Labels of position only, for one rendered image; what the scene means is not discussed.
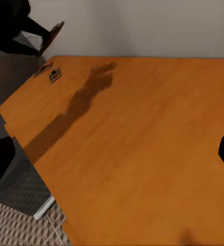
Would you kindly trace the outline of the mousetrap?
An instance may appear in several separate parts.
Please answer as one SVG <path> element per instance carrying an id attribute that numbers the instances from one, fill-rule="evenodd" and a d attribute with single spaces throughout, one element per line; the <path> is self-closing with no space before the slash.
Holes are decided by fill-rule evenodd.
<path id="1" fill-rule="evenodd" d="M 59 23 L 58 23 L 59 24 Z M 47 38 L 43 36 L 42 48 L 38 51 L 37 55 L 35 56 L 36 59 L 42 55 L 42 53 L 50 46 L 54 38 L 57 36 L 58 32 L 61 30 L 65 22 L 63 21 L 59 26 L 58 24 L 54 26 L 54 28 L 50 31 L 51 38 Z"/>
<path id="2" fill-rule="evenodd" d="M 48 64 L 46 66 L 43 66 L 42 68 L 40 68 L 39 70 L 37 70 L 35 73 L 34 73 L 34 78 L 38 77 L 39 75 L 41 75 L 42 73 L 48 71 L 50 68 L 52 68 L 53 66 L 53 62 L 51 64 Z"/>
<path id="3" fill-rule="evenodd" d="M 49 74 L 49 80 L 51 83 L 55 82 L 57 79 L 59 79 L 62 76 L 59 67 L 57 67 L 55 70 L 53 70 Z"/>

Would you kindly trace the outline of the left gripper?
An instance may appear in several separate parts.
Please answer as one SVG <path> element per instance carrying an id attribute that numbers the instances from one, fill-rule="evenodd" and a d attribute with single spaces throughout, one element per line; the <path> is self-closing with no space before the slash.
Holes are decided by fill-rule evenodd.
<path id="1" fill-rule="evenodd" d="M 35 50 L 14 41 L 21 30 L 51 38 L 50 32 L 28 17 L 28 0 L 0 0 L 0 50 L 11 54 L 37 55 Z"/>

